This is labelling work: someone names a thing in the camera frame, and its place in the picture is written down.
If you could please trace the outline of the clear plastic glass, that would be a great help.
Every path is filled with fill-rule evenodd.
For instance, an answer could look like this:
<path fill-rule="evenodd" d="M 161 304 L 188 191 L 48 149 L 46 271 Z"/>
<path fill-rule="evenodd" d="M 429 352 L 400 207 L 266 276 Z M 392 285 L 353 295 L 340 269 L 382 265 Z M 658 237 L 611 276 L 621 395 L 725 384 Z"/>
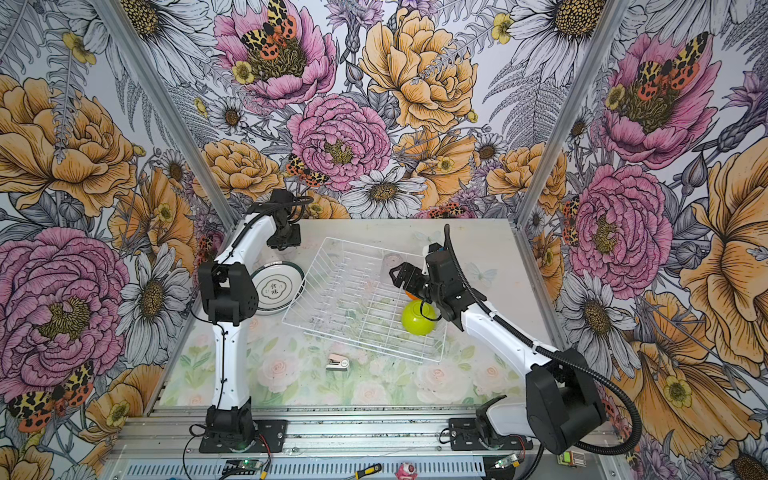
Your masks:
<path fill-rule="evenodd" d="M 405 259 L 399 253 L 390 252 L 383 256 L 380 267 L 380 280 L 383 285 L 394 286 L 390 271 L 397 269 L 404 261 Z"/>

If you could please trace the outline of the lime green plastic bowl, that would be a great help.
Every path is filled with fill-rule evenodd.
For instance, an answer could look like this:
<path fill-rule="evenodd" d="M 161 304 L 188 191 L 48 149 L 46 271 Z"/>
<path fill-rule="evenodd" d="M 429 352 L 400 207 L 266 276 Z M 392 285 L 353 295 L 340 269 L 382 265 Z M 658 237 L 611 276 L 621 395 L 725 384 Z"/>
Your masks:
<path fill-rule="evenodd" d="M 403 309 L 401 324 L 406 332 L 426 336 L 435 330 L 438 313 L 435 308 L 422 300 L 412 300 Z"/>

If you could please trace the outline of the teal rimmed back plate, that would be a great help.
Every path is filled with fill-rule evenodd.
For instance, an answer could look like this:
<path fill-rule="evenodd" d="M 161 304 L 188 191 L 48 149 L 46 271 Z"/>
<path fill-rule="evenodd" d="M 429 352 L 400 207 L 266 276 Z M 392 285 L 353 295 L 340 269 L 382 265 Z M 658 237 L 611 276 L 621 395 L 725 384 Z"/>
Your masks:
<path fill-rule="evenodd" d="M 251 274 L 258 294 L 257 315 L 286 310 L 304 287 L 305 273 L 297 264 L 278 261 L 259 267 Z"/>

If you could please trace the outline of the white wire dish rack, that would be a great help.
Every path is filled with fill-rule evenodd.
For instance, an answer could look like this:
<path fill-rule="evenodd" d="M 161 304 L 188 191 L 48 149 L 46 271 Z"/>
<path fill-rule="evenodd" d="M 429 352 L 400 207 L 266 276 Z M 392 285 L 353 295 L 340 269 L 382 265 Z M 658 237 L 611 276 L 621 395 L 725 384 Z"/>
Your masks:
<path fill-rule="evenodd" d="M 414 265 L 418 255 L 327 237 L 304 277 L 302 292 L 282 322 L 307 335 L 418 363 L 442 360 L 447 325 L 426 336 L 405 331 L 401 315 L 410 298 L 380 280 L 385 254 L 399 253 Z"/>

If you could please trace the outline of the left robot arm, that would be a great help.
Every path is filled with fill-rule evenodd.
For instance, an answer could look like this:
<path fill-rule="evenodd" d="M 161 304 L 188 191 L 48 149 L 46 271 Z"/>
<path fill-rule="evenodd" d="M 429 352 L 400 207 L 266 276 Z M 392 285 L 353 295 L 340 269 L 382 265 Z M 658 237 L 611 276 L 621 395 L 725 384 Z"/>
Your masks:
<path fill-rule="evenodd" d="M 290 261 L 261 254 L 301 245 L 299 221 L 313 199 L 275 189 L 265 202 L 252 204 L 228 235 L 214 260 L 198 268 L 202 322 L 212 326 L 216 356 L 215 389 L 204 420 L 199 451 L 213 453 L 279 450 L 281 430 L 268 425 L 271 442 L 253 418 L 247 375 L 250 325 L 259 315 L 286 310 L 304 289 L 305 273 Z"/>

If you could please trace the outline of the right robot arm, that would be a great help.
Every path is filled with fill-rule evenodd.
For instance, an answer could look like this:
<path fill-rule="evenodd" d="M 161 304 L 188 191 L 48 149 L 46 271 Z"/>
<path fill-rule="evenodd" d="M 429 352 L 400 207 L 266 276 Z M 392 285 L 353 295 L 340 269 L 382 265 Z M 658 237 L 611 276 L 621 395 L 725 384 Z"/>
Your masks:
<path fill-rule="evenodd" d="M 388 274 L 396 288 L 419 304 L 435 307 L 437 320 L 449 321 L 484 343 L 524 379 L 524 399 L 502 395 L 476 410 L 478 435 L 487 446 L 525 436 L 537 439 L 553 454 L 572 447 L 600 451 L 585 439 L 607 415 L 593 373 L 578 352 L 556 350 L 501 315 L 469 285 L 448 247 L 432 244 L 424 250 L 422 265 L 403 262 Z"/>

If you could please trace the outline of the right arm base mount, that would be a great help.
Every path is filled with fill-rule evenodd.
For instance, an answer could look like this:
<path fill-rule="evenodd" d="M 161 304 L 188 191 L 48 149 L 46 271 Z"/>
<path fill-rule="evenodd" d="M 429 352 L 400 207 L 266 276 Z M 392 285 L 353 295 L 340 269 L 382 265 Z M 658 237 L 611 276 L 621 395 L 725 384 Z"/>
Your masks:
<path fill-rule="evenodd" d="M 503 405 L 502 412 L 522 412 L 525 420 L 525 404 L 499 395 L 485 402 L 475 410 L 474 417 L 457 417 L 448 420 L 448 426 L 437 435 L 441 445 L 449 445 L 452 451 L 518 451 L 533 448 L 533 440 L 527 426 L 516 434 L 502 435 L 493 426 L 488 410 L 497 403 Z"/>

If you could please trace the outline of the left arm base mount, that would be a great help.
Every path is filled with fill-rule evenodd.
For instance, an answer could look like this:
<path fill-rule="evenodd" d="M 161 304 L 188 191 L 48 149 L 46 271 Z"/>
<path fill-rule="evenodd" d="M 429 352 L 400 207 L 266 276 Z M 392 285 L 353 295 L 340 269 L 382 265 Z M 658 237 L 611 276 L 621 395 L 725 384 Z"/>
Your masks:
<path fill-rule="evenodd" d="M 286 420 L 254 419 L 250 404 L 229 410 L 208 408 L 199 452 L 280 453 L 286 439 Z"/>

